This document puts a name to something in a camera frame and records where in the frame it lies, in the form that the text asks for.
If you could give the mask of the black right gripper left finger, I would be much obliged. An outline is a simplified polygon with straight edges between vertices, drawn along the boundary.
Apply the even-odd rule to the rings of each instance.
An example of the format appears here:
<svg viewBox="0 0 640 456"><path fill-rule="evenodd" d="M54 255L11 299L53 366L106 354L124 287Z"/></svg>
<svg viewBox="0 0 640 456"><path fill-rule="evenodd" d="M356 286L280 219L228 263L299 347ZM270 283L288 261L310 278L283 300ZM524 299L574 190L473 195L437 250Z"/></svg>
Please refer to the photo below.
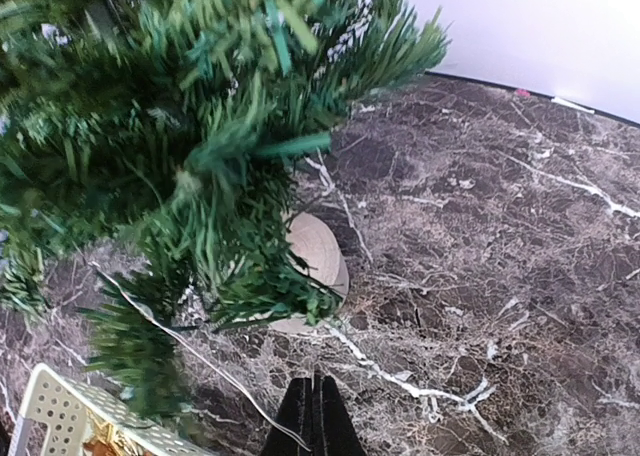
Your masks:
<svg viewBox="0 0 640 456"><path fill-rule="evenodd" d="M296 442L282 430L272 427L267 435L261 456L312 455L312 381L310 378L294 378L289 383L279 406L276 422L291 430L303 440Z"/></svg>

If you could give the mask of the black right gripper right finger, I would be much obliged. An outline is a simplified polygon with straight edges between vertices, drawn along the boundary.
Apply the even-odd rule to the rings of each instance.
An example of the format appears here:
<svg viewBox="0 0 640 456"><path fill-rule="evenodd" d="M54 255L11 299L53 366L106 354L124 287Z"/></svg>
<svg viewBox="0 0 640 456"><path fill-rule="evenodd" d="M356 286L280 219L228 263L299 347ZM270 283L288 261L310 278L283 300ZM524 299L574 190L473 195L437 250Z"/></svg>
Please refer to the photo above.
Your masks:
<svg viewBox="0 0 640 456"><path fill-rule="evenodd" d="M313 381L313 454L363 455L363 447L334 378L319 374Z"/></svg>

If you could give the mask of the small green christmas tree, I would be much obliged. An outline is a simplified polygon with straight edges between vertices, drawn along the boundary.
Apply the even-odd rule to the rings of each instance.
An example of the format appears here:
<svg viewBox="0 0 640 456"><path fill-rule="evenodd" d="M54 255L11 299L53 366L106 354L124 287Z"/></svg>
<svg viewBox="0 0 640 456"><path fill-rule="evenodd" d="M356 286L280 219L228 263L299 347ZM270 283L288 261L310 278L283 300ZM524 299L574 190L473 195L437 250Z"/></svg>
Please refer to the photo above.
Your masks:
<svg viewBox="0 0 640 456"><path fill-rule="evenodd" d="M1 0L2 302L41 314L46 262L128 240L90 365L176 415L187 289L218 329L336 312L287 239L295 166L448 45L407 0Z"/></svg>

